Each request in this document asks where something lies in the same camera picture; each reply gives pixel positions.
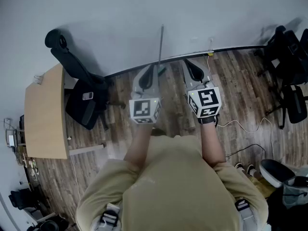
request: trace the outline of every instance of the beige t-shirt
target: beige t-shirt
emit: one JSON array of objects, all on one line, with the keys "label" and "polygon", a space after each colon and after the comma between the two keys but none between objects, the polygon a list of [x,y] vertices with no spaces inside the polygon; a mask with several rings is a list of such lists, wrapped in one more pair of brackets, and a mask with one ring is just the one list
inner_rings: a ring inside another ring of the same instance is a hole
[{"label": "beige t-shirt", "polygon": [[264,226],[267,203],[242,172],[228,163],[211,168],[195,136],[151,137],[143,170],[108,160],[79,202],[76,221],[89,231],[108,203],[122,201],[123,231],[238,231],[240,197]]}]

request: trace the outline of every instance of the desk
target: desk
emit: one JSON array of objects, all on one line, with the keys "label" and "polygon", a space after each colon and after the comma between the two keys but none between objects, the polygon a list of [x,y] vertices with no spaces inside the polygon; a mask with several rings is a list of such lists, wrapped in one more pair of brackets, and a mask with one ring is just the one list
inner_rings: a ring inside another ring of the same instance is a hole
[{"label": "desk", "polygon": [[25,137],[28,157],[67,159],[103,145],[75,149],[67,143],[64,110],[64,69],[56,65],[44,74],[41,85],[32,83],[26,89]]}]

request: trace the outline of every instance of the person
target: person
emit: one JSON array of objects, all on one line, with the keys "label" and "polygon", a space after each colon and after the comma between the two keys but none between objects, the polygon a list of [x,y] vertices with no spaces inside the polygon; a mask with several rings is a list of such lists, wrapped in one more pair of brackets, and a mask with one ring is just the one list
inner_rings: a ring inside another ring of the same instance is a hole
[{"label": "person", "polygon": [[226,162],[214,119],[200,119],[201,144],[196,136],[154,137],[153,125],[138,125],[124,159],[108,160],[82,196],[79,229],[107,228],[104,218],[115,217],[103,213],[114,204],[120,208],[117,229],[108,230],[239,231],[243,220],[235,203],[245,199],[254,230],[262,230],[268,217],[264,197]]},{"label": "person", "polygon": [[245,172],[245,168],[241,162],[237,163],[234,166],[236,169],[242,171],[248,179],[255,185],[255,187],[261,192],[265,199],[268,199],[269,196],[276,191],[276,188],[273,187],[263,176],[258,172],[253,164],[249,164]]}]

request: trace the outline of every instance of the black baseboard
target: black baseboard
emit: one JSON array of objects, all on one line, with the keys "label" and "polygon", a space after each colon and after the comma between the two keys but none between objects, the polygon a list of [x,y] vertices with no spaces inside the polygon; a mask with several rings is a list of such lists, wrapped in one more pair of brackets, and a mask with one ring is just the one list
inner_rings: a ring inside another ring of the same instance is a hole
[{"label": "black baseboard", "polygon": [[[262,49],[264,48],[265,46],[264,45],[256,45],[256,46],[242,46],[242,47],[233,47],[233,48],[224,48],[224,49],[219,49],[219,50],[213,50],[214,53],[216,52],[223,52],[223,51],[235,51],[235,50],[248,50],[248,49]],[[166,59],[166,60],[161,60],[160,63],[161,64],[165,64],[165,63],[170,63],[170,62],[173,62],[173,61],[179,61],[179,60],[183,60],[183,59],[187,59],[187,58],[194,58],[194,57],[200,57],[200,56],[207,56],[208,54],[207,53],[197,53],[196,54],[191,54],[191,55],[184,55],[184,56],[179,56],[179,57],[174,57],[174,58],[169,58],[169,59]],[[149,64],[143,64],[143,65],[140,65],[140,66],[137,66],[137,67],[133,67],[133,68],[129,68],[129,69],[125,69],[123,71],[120,71],[120,72],[117,72],[117,73],[114,73],[114,74],[111,74],[111,75],[108,75],[106,77],[114,77],[114,76],[117,76],[117,75],[120,75],[120,74],[124,74],[124,73],[127,73],[129,71],[132,71],[132,70],[137,70],[137,69],[140,69],[140,68],[143,68],[143,67],[146,67],[147,65]]]}]

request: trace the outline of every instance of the shoe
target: shoe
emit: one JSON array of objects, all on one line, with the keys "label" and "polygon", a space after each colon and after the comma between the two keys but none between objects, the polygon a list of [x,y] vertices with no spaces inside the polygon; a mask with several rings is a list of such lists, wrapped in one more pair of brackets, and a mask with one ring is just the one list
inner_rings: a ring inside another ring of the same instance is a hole
[{"label": "shoe", "polygon": [[253,174],[250,174],[251,170],[254,169],[256,170],[255,166],[253,166],[252,164],[250,164],[247,168],[247,174],[248,175],[251,175],[253,177]]},{"label": "shoe", "polygon": [[235,168],[239,168],[240,170],[243,170],[244,171],[244,167],[243,167],[243,165],[242,165],[242,163],[237,163],[235,166],[234,166]]}]

